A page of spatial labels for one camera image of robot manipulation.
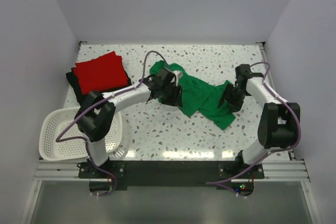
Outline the green t shirt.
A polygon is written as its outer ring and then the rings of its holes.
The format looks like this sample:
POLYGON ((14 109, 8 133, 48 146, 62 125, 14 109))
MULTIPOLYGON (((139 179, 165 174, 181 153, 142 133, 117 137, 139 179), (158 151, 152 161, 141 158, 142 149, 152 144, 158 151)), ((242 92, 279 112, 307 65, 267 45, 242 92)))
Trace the green t shirt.
POLYGON ((176 63, 167 65, 163 60, 157 61, 150 68, 150 74, 157 74, 164 67, 183 73, 179 84, 182 86, 182 107, 180 110, 184 115, 190 118, 199 112, 213 121, 221 130, 225 130, 234 122, 235 116, 227 103, 218 105, 226 86, 230 84, 228 80, 224 84, 214 86, 187 74, 182 66, 176 63))

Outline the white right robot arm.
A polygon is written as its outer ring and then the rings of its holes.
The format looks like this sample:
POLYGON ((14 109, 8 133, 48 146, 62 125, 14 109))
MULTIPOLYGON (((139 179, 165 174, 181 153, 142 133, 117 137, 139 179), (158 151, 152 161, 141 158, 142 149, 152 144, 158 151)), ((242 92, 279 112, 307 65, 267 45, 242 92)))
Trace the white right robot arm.
POLYGON ((231 112, 241 110, 246 96, 253 97, 262 108, 257 139, 235 157, 234 173, 246 178, 270 154, 295 148, 301 139, 300 105, 288 102, 266 83, 266 75, 253 72, 251 65, 235 68, 234 84, 227 84, 218 106, 227 105, 231 112))

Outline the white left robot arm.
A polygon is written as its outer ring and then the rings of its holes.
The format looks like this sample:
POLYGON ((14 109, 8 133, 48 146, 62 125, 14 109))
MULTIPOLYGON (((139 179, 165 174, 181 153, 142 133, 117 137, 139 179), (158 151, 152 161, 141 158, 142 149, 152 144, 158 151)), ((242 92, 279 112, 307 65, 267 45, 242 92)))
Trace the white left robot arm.
POLYGON ((169 106, 182 106, 180 70, 162 68, 157 74, 142 78, 139 82, 106 95, 92 91, 75 116, 79 131, 86 136, 88 158, 92 162, 90 171, 97 178, 108 174, 109 159, 105 138, 116 113, 138 103, 159 99, 169 106))

